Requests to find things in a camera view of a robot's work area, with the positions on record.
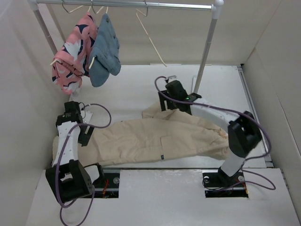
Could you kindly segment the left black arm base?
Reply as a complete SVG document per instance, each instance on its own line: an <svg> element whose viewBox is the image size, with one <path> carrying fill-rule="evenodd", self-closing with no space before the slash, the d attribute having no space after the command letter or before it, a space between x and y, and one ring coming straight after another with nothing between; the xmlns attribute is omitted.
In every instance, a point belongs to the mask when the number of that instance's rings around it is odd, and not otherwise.
<svg viewBox="0 0 301 226"><path fill-rule="evenodd" d="M105 173L104 178L99 178L95 186L95 198L118 198L119 197L119 173Z"/></svg>

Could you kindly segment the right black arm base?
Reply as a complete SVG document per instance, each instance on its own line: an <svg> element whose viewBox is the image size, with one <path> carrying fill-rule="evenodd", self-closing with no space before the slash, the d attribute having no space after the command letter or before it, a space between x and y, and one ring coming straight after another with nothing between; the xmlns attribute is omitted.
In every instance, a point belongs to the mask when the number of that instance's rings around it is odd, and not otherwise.
<svg viewBox="0 0 301 226"><path fill-rule="evenodd" d="M217 172L205 172L203 173L203 187L205 189L206 198L248 198L248 191L246 184L238 184L235 187L229 188L240 181L244 181L244 175L242 172L238 172L237 175L231 180L229 185L225 185L219 178Z"/></svg>

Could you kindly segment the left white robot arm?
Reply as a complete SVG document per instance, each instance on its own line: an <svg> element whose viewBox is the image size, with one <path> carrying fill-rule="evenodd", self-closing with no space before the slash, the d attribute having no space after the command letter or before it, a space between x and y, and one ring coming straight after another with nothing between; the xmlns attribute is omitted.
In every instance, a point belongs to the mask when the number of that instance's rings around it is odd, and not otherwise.
<svg viewBox="0 0 301 226"><path fill-rule="evenodd" d="M78 145L87 146L93 128L84 123L78 102L64 103L64 113L56 120L58 146L52 166L46 170L48 184L62 206L89 196L102 186L105 175L98 163L84 167L78 158Z"/></svg>

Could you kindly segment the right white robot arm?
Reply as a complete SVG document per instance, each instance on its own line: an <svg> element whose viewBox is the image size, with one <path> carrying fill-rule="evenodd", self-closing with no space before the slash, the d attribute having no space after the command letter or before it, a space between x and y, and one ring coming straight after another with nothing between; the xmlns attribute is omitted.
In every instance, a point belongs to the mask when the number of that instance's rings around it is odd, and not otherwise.
<svg viewBox="0 0 301 226"><path fill-rule="evenodd" d="M249 153L262 140L252 113L232 112L213 106L197 93L188 94L180 81L164 80L166 89L158 92L162 111L178 109L206 119L227 132L230 155L218 169L217 179L221 186L231 186Z"/></svg>

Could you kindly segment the beige trousers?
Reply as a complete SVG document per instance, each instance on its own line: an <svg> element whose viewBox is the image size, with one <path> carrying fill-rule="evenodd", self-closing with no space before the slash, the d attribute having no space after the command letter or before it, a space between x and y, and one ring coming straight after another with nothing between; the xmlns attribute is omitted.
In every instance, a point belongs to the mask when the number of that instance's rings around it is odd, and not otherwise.
<svg viewBox="0 0 301 226"><path fill-rule="evenodd" d="M118 121L95 129L87 146L79 146L83 166L99 163L158 162L194 156L225 160L230 154L227 133L212 122L176 110L161 111L154 103L142 118Z"/></svg>

